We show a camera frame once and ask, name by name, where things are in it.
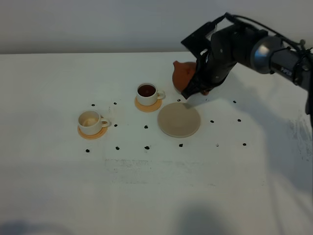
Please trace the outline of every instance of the beige plate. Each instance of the beige plate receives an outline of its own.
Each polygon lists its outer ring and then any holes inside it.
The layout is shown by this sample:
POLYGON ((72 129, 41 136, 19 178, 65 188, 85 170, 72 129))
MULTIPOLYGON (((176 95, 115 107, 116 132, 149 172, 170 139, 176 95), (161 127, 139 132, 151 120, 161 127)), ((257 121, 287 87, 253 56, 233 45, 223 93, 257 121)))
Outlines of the beige plate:
POLYGON ((200 115, 186 103, 172 103, 160 110, 157 116, 160 129, 167 135, 185 138, 196 133, 200 127, 200 115))

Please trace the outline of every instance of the white table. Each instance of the white table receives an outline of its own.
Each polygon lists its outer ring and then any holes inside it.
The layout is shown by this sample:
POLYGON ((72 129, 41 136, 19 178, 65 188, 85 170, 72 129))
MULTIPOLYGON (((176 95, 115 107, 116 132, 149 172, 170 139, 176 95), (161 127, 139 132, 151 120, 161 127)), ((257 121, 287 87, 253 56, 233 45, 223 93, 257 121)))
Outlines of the white table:
POLYGON ((187 101, 201 127, 175 139, 159 130, 158 111, 134 106, 142 82, 165 90, 162 107, 185 102, 172 85, 175 60, 195 58, 0 55, 0 234, 313 234, 307 93, 236 65, 187 101), (88 141, 77 118, 93 108, 112 126, 88 141))

